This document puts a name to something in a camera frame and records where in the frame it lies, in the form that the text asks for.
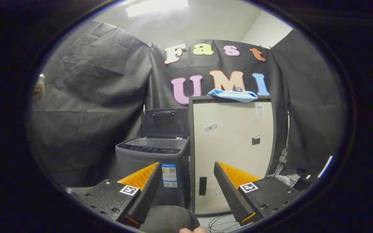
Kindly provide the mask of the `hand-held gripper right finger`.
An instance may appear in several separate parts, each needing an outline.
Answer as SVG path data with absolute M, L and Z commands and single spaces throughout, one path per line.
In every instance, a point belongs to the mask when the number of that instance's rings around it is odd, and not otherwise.
M 260 179 L 219 161 L 214 163 L 214 176 L 241 226 L 278 212 L 300 195 L 298 190 L 275 177 Z

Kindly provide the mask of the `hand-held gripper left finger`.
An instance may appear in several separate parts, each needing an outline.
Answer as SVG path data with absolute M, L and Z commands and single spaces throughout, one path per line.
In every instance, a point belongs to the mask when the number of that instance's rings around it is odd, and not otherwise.
M 153 205 L 161 184 L 161 163 L 112 162 L 101 175 L 79 184 L 67 184 L 65 191 L 90 213 L 128 228 L 140 228 Z

